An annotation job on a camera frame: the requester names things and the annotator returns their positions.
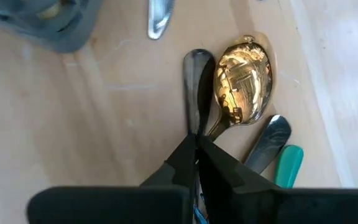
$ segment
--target wooden surface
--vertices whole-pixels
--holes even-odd
[[[295,185],[358,187],[358,1],[176,1],[157,41],[146,19],[147,1],[105,1],[89,42],[66,55],[0,32],[0,223],[24,223],[50,186],[141,183],[185,136],[183,57],[219,58],[254,30],[277,55],[270,114],[305,150]],[[242,159],[262,125],[216,144]]]

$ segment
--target gold spoon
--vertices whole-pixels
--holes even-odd
[[[266,43],[245,35],[242,42],[226,49],[216,65],[214,93],[220,112],[208,133],[213,141],[228,128],[257,122],[270,104],[275,80],[261,46]]]

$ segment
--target green plastic handle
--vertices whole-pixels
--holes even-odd
[[[303,150],[301,147],[285,146],[278,159],[274,183],[282,188],[292,188],[301,167],[302,159]]]

